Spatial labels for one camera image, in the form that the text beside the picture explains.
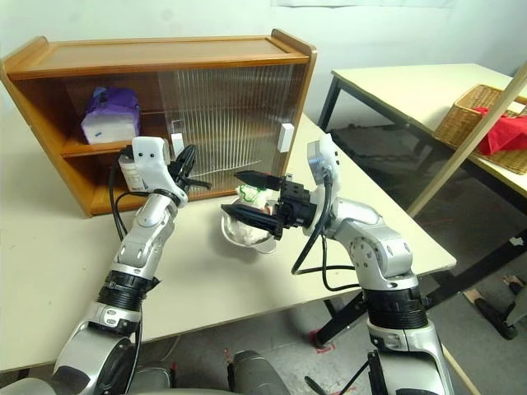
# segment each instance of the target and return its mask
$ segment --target black table leg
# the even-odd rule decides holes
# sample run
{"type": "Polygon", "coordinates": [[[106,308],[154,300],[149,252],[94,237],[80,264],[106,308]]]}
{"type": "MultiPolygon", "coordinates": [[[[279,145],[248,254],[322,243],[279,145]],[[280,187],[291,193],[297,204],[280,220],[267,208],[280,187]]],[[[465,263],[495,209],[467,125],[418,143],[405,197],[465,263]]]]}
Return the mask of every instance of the black table leg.
{"type": "Polygon", "coordinates": [[[431,308],[458,292],[467,290],[500,267],[505,266],[512,259],[527,252],[527,229],[522,230],[516,235],[516,238],[523,240],[523,244],[513,244],[508,241],[458,276],[454,276],[449,272],[432,273],[431,276],[440,286],[427,295],[427,307],[431,308]]]}
{"type": "Polygon", "coordinates": [[[320,118],[318,122],[319,128],[326,131],[328,127],[329,119],[331,118],[331,113],[337,102],[338,93],[340,88],[337,87],[338,79],[333,77],[331,81],[331,86],[329,87],[328,95],[326,96],[326,101],[324,102],[324,107],[322,108],[322,113],[320,113],[320,118]]]}
{"type": "Polygon", "coordinates": [[[362,303],[362,292],[359,292],[351,302],[346,304],[320,329],[313,340],[317,348],[323,348],[324,344],[337,336],[344,328],[349,327],[366,312],[366,306],[362,303]]]}

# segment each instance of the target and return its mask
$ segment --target table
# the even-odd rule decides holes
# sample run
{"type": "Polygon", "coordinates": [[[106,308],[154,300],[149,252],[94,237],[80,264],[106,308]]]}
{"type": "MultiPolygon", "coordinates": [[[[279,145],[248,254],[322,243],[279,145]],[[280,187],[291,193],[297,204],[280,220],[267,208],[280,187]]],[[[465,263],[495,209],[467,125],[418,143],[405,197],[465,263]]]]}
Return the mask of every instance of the table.
{"type": "MultiPolygon", "coordinates": [[[[86,219],[20,115],[2,130],[2,344],[0,369],[56,359],[87,303],[96,297],[119,246],[111,216],[86,219]]],[[[301,119],[287,171],[315,186],[305,146],[322,132],[301,119]]],[[[453,267],[455,259],[338,151],[349,180],[342,195],[367,202],[401,232],[413,248],[417,274],[453,267]]],[[[220,205],[232,197],[191,202],[176,218],[156,276],[161,284],[143,304],[145,340],[286,309],[342,293],[329,293],[316,273],[292,276],[291,266],[307,238],[287,230],[277,249],[261,255],[239,249],[221,235],[220,205]]],[[[129,224],[132,213],[124,214],[129,224]]],[[[305,261],[319,266],[316,244],[305,261]]],[[[329,262],[349,262],[329,241],[329,262]]],[[[355,282],[354,272],[330,273],[333,284],[355,282]]]]}
{"type": "MultiPolygon", "coordinates": [[[[434,149],[451,154],[447,145],[431,136],[451,105],[477,84],[505,88],[510,80],[509,76],[472,63],[333,70],[333,81],[318,125],[323,130],[327,128],[338,94],[343,90],[418,135],[434,149]]],[[[527,96],[527,88],[522,95],[527,96]]],[[[527,175],[512,173],[476,156],[469,159],[462,166],[464,170],[520,211],[527,212],[527,175]]],[[[448,272],[434,275],[441,286],[429,295],[431,305],[470,287],[527,251],[527,230],[514,236],[525,243],[503,244],[458,276],[448,272]]]]}

